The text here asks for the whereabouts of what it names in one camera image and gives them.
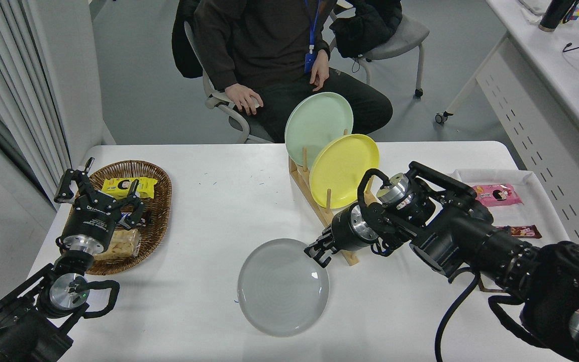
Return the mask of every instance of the black pants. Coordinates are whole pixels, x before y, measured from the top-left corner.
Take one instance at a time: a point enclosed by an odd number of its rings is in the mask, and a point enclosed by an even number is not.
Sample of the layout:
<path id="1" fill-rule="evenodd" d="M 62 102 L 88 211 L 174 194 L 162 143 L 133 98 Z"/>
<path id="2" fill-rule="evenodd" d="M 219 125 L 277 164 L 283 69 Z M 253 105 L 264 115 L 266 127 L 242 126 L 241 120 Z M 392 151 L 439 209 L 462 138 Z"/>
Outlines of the black pants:
<path id="1" fill-rule="evenodd" d="M 253 91 L 260 95 L 264 107 L 257 109 L 254 116 L 243 116 L 260 122 L 272 137 L 274 142 L 285 142 L 285 125 L 296 106 L 305 98 L 315 94 L 310 84 L 310 74 L 306 74 L 294 82 L 268 85 L 255 88 Z M 390 121 L 393 116 L 393 106 L 390 100 L 376 89 L 362 83 L 355 78 L 336 69 L 330 69 L 320 92 L 334 92 L 340 94 L 350 103 L 354 115 L 353 133 L 366 135 L 376 131 Z"/>

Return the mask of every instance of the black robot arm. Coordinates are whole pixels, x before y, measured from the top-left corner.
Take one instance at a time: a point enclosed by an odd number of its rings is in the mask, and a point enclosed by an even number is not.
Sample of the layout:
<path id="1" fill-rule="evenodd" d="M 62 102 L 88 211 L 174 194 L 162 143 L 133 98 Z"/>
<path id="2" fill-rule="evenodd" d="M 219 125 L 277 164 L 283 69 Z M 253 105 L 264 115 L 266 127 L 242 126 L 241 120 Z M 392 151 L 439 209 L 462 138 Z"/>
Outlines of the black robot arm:
<path id="1" fill-rule="evenodd" d="M 71 202 L 76 183 L 79 197 L 73 203 L 62 236 L 56 243 L 62 255 L 55 265 L 48 264 L 0 300 L 0 362 L 55 362 L 71 348 L 73 339 L 67 333 L 80 318 L 98 318 L 112 311 L 120 285 L 114 280 L 87 282 L 83 277 L 93 264 L 93 256 L 109 247 L 116 225 L 126 229 L 138 226 L 144 204 L 135 194 L 134 181 L 128 197 L 115 200 L 92 186 L 88 171 L 67 169 L 55 202 Z M 133 206 L 131 213 L 120 208 Z M 91 290 L 110 289 L 106 307 L 88 312 L 86 302 Z M 60 327 L 48 318 L 66 317 Z"/>
<path id="2" fill-rule="evenodd" d="M 381 203 L 366 206 L 363 191 L 372 176 L 383 181 L 377 192 Z M 442 190 L 432 190 L 427 182 Z M 392 178 L 370 169 L 358 187 L 358 202 L 335 215 L 305 253 L 326 267 L 340 250 L 370 246 L 388 256 L 409 243 L 449 281 L 466 263 L 509 294 L 489 298 L 505 328 L 533 346 L 579 360 L 579 244 L 563 241 L 540 249 L 518 240 L 494 227 L 492 215 L 475 197 L 468 185 L 417 162 Z M 441 206 L 434 218 L 433 201 Z M 519 325 L 500 305 L 522 303 Z"/>

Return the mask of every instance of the gray floor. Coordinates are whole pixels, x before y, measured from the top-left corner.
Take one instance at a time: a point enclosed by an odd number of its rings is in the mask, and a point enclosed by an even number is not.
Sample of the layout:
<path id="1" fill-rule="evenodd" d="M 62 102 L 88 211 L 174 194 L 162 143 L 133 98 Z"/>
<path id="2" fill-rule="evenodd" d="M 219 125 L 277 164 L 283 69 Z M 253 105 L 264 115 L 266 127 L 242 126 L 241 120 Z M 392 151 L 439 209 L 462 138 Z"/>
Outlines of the gray floor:
<path id="1" fill-rule="evenodd" d="M 430 28 L 424 42 L 424 96 L 412 98 L 417 51 L 373 62 L 373 86 L 393 103 L 394 115 L 372 133 L 381 141 L 497 140 L 517 158 L 485 97 L 475 89 L 444 126 L 445 110 L 504 34 L 482 0 L 402 0 L 404 12 Z M 171 55 L 177 0 L 106 2 L 94 19 L 104 119 L 118 144 L 224 144 L 237 139 L 219 110 L 204 106 L 200 79 L 183 78 Z M 331 31 L 324 38 L 331 39 Z M 351 73 L 353 62 L 335 51 L 331 66 Z M 363 69 L 353 74 L 365 80 Z"/>

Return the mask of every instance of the plate rim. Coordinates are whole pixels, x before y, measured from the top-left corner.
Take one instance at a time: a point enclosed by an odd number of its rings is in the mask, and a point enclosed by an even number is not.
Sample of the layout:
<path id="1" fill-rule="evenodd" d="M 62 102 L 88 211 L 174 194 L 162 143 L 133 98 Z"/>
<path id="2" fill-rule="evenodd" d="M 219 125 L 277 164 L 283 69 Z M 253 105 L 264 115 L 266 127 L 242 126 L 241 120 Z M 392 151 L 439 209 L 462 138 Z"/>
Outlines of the plate rim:
<path id="1" fill-rule="evenodd" d="M 328 149 L 330 149 L 331 147 L 333 147 L 335 144 L 337 144 L 338 142 L 343 142 L 343 140 L 348 139 L 348 138 L 361 138 L 361 139 L 365 139 L 366 141 L 370 141 L 372 142 L 372 144 L 374 145 L 374 150 L 376 150 L 376 158 L 377 158 L 377 165 L 375 165 L 374 168 L 379 167 L 379 162 L 381 160 L 381 154 L 379 152 L 379 146 L 376 144 L 376 142 L 368 135 L 362 135 L 360 133 L 352 133 L 351 135 L 344 135 L 341 136 L 339 138 L 336 138 L 335 140 L 332 140 L 328 146 L 323 147 L 323 149 L 320 151 L 319 155 L 317 156 L 317 158 L 314 159 L 314 163 L 312 163 L 312 169 L 310 170 L 310 193 L 312 194 L 312 199 L 314 199 L 314 201 L 319 204 L 319 206 L 321 206 L 322 208 L 325 208 L 327 205 L 325 205 L 324 203 L 319 201 L 319 197 L 315 197 L 315 192 L 314 192 L 314 188 L 312 187 L 312 179 L 314 177 L 314 170 L 316 169 L 316 165 L 317 163 L 319 163 L 320 159 L 323 158 L 324 154 L 327 153 Z M 356 188 L 354 188 L 354 195 L 355 195 L 355 199 L 356 199 Z M 331 209 L 339 209 L 339 208 L 344 208 L 345 206 L 351 204 L 352 202 L 354 202 L 354 200 L 352 200 L 351 202 L 342 205 L 342 206 L 336 206 L 333 202 L 331 202 L 330 208 Z"/>
<path id="2" fill-rule="evenodd" d="M 262 243 L 261 245 L 258 245 L 254 250 L 251 251 L 251 253 L 247 256 L 247 258 L 245 259 L 245 261 L 243 262 L 243 265 L 241 266 L 241 270 L 238 273 L 238 280 L 237 280 L 237 286 L 236 286 L 236 295 L 238 296 L 238 305 L 241 309 L 241 312 L 243 313 L 243 316 L 245 317 L 245 319 L 247 319 L 247 321 L 250 323 L 250 325 L 252 325 L 254 328 L 256 328 L 257 330 L 259 330 L 260 332 L 263 332 L 264 334 L 267 335 L 271 335 L 273 337 L 292 337 L 294 335 L 303 333 L 304 331 L 308 330 L 311 326 L 313 326 L 315 323 L 317 323 L 317 321 L 320 319 L 320 317 L 323 315 L 323 312 L 325 311 L 326 306 L 328 305 L 328 300 L 329 300 L 329 275 L 328 275 L 328 270 L 326 270 L 325 268 L 318 268 L 318 265 L 315 264 L 315 266 L 317 266 L 317 273 L 319 273 L 319 280 L 322 282 L 322 287 L 325 289 L 324 293 L 321 293 L 321 296 L 319 298 L 319 300 L 321 299 L 325 299 L 325 303 L 323 304 L 323 308 L 319 311 L 318 316 L 308 325 L 306 326 L 302 326 L 301 328 L 297 328 L 296 329 L 296 333 L 292 333 L 292 334 L 287 334 L 287 335 L 278 335 L 278 334 L 274 334 L 271 333 L 271 331 L 265 327 L 262 327 L 260 325 L 257 325 L 257 323 L 254 323 L 250 317 L 248 316 L 248 314 L 244 311 L 244 305 L 246 304 L 246 301 L 243 302 L 240 300 L 241 297 L 241 281 L 243 278 L 243 271 L 245 269 L 245 266 L 248 264 L 249 261 L 251 261 L 251 258 L 257 253 L 260 252 L 260 250 L 264 247 L 266 247 L 266 245 L 269 245 L 271 243 L 280 243 L 281 241 L 291 241 L 292 243 L 294 243 L 294 241 L 296 241 L 296 244 L 298 245 L 298 243 L 301 244 L 301 248 L 303 247 L 303 245 L 305 245 L 305 247 L 308 247 L 307 244 L 303 243 L 300 240 L 296 240 L 296 239 L 292 239 L 292 238 L 278 238 L 278 239 L 273 239 L 273 240 L 269 240 L 269 241 L 265 241 L 264 243 Z"/>
<path id="3" fill-rule="evenodd" d="M 347 123 L 350 124 L 349 127 L 349 132 L 352 132 L 352 128 L 354 127 L 354 113 L 352 112 L 352 106 L 350 106 L 350 102 L 347 101 L 347 99 L 345 99 L 345 97 L 341 96 L 340 94 L 336 93 L 336 92 L 319 92 L 317 94 L 312 94 L 312 96 L 309 96 L 307 98 L 305 98 L 304 100 L 302 100 L 296 107 L 294 107 L 294 109 L 292 110 L 292 113 L 290 113 L 290 116 L 287 118 L 287 123 L 285 124 L 285 131 L 283 133 L 283 138 L 285 139 L 285 150 L 287 151 L 287 154 L 289 155 L 289 157 L 292 159 L 292 161 L 294 161 L 294 163 L 296 163 L 296 165 L 299 166 L 303 166 L 303 156 L 299 157 L 298 160 L 294 159 L 294 156 L 292 156 L 292 152 L 290 152 L 290 148 L 288 146 L 288 142 L 287 142 L 287 130 L 290 128 L 291 124 L 292 124 L 292 117 L 294 117 L 294 114 L 297 112 L 297 110 L 299 110 L 301 108 L 301 106 L 304 103 L 307 102 L 313 102 L 313 99 L 316 97 L 323 97 L 323 96 L 329 96 L 329 97 L 333 97 L 333 98 L 338 98 L 339 101 L 343 101 L 342 104 L 345 105 L 345 113 L 347 115 L 349 115 L 349 121 L 346 120 Z"/>

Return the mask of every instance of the gray chair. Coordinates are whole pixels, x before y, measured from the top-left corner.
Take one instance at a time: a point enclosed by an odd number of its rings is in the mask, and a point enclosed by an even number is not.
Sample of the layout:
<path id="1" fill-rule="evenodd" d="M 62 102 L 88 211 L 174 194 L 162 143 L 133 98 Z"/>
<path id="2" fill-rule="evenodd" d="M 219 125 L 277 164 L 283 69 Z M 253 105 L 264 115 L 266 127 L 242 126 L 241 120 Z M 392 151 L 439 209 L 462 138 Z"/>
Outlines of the gray chair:
<path id="1" fill-rule="evenodd" d="M 332 20 L 335 20 L 337 15 L 335 12 L 330 14 Z M 414 48 L 419 48 L 419 64 L 417 68 L 417 83 L 414 91 L 414 96 L 420 98 L 423 96 L 423 89 L 421 88 L 421 77 L 423 75 L 423 41 L 430 34 L 430 30 L 425 25 L 404 15 L 402 22 L 399 24 L 395 34 L 388 39 L 384 44 L 368 51 L 359 58 L 360 66 L 365 69 L 365 83 L 370 85 L 372 83 L 372 72 L 370 71 L 370 64 L 373 60 L 383 60 L 398 57 Z M 336 41 L 330 44 L 330 50 L 336 46 Z"/>
<path id="2" fill-rule="evenodd" d="M 186 37 L 191 44 L 191 48 L 194 50 L 196 57 L 200 60 L 198 56 L 198 51 L 196 50 L 196 42 L 193 37 L 193 30 L 191 25 L 187 22 L 184 23 L 184 31 L 186 32 Z M 229 99 L 225 92 L 220 92 L 216 90 L 207 76 L 207 72 L 203 69 L 203 89 L 205 90 L 205 106 L 210 110 L 218 108 L 228 115 L 228 122 L 232 128 L 241 132 L 238 137 L 238 143 L 271 143 L 271 136 L 265 131 L 264 127 L 255 120 L 247 120 L 233 108 L 232 101 Z"/>

